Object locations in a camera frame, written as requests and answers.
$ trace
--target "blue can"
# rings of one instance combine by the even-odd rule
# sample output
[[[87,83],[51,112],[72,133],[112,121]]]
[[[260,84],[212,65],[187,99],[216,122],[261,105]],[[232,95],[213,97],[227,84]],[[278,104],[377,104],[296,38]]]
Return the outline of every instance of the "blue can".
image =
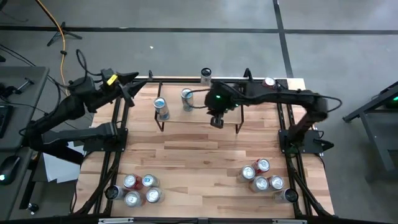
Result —
[[[166,100],[163,97],[158,97],[154,101],[156,112],[159,114],[159,119],[166,120],[170,117],[169,108],[167,107]]]
[[[182,107],[185,111],[193,110],[193,93],[191,93],[191,89],[185,88],[181,91],[181,100],[182,100]]]

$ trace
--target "aluminum can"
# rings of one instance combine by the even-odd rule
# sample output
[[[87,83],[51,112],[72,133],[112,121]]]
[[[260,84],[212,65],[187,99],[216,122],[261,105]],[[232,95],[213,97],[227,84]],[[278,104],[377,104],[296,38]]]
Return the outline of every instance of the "aluminum can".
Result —
[[[256,173],[255,173],[253,167],[244,166],[239,171],[239,174],[236,177],[236,179],[238,180],[238,182],[241,182],[241,183],[250,182],[254,179],[255,174]]]
[[[277,203],[294,203],[299,199],[299,194],[293,189],[284,189],[272,196]]]
[[[142,184],[145,187],[158,187],[160,185],[160,181],[152,174],[147,174],[142,178]]]
[[[129,193],[128,189],[114,185],[105,190],[105,197],[109,200],[122,200],[127,193]]]
[[[149,189],[146,196],[149,203],[160,203],[164,201],[163,190],[157,187]]]
[[[145,195],[136,191],[131,191],[124,197],[124,203],[126,203],[128,207],[141,207],[145,202]]]
[[[189,88],[184,88],[181,91],[181,100],[182,100],[182,107],[184,108],[185,111],[192,111],[193,107],[190,105],[193,105],[193,93],[191,92],[191,89]]]
[[[170,117],[169,108],[166,100],[163,97],[158,97],[154,101],[156,112],[159,114],[159,119],[166,120]]]
[[[124,178],[124,187],[127,189],[141,190],[144,187],[142,184],[142,177],[136,174],[127,175]]]
[[[269,171],[269,168],[270,168],[269,162],[266,159],[258,159],[255,162],[253,162],[253,164],[251,166],[256,171],[256,175],[263,174],[263,173]]]
[[[249,184],[250,190],[252,190],[254,193],[266,191],[268,186],[268,180],[263,176],[255,177],[254,180],[252,180]]]
[[[284,180],[278,175],[272,175],[268,177],[267,180],[270,191],[282,190],[282,188],[284,188]]]
[[[211,85],[211,70],[210,68],[204,68],[200,72],[200,83],[202,85]]]
[[[273,78],[270,77],[266,77],[263,81],[262,81],[262,85],[266,88],[270,88],[271,90],[274,90],[276,87],[276,81]]]

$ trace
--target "yellow label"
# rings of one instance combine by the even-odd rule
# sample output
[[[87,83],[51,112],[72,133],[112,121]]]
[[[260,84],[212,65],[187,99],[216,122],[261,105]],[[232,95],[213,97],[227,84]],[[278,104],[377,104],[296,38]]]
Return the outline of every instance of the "yellow label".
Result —
[[[111,78],[108,79],[108,81],[106,81],[106,84],[108,85],[112,85],[112,83],[114,83],[114,81],[118,78],[118,76],[116,74],[113,74],[111,76]]]

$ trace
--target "yellow cable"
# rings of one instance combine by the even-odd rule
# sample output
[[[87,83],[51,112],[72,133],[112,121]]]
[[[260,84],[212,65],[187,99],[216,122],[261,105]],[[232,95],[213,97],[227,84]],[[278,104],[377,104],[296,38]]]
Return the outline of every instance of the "yellow cable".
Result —
[[[62,29],[60,27],[60,25],[58,24],[58,22],[55,20],[55,18],[53,17],[53,15],[49,12],[49,10],[43,5],[43,3],[40,0],[37,0],[37,2],[43,7],[44,11],[51,17],[51,19],[54,21],[55,25],[57,26],[59,33],[62,36],[62,50],[65,51],[66,49],[66,42],[65,42],[65,36],[63,35]],[[65,60],[65,55],[62,54],[62,59],[61,59],[61,66],[60,66],[60,71],[61,71],[61,78],[62,78],[62,83],[63,85],[65,85],[65,79],[63,77],[63,61]]]

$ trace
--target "gray floor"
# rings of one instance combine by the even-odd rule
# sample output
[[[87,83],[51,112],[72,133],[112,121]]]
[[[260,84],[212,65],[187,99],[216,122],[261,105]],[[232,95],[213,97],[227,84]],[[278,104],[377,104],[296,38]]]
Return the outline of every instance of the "gray floor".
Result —
[[[46,0],[58,21],[70,26],[277,28],[272,0]],[[398,2],[382,0],[279,0],[286,29],[398,29]],[[33,1],[11,1],[4,11],[27,18],[28,25],[51,26]],[[16,23],[0,14],[0,23]],[[0,43],[34,63],[50,67],[59,78],[58,41],[46,47],[53,32],[1,31]],[[198,75],[210,67],[216,76],[240,77],[246,67],[256,77],[286,77],[277,34],[206,33],[79,33],[83,40],[67,39],[67,80],[83,75],[74,50],[82,49],[89,69],[111,67],[119,72],[151,69],[155,75]],[[318,125],[335,147],[325,153],[326,174],[335,213],[343,218],[398,222],[397,184],[368,184],[364,176],[378,169],[360,121],[346,124],[341,117],[396,81],[396,35],[286,35],[294,77],[304,78],[308,89],[343,100],[343,106]],[[23,65],[5,55],[2,65]],[[39,107],[50,111],[56,100],[48,83]],[[71,121],[78,128],[89,117]],[[33,202],[41,206],[37,217],[68,212],[73,185],[38,186]],[[65,192],[57,198],[59,192]],[[29,217],[16,211],[13,218]]]

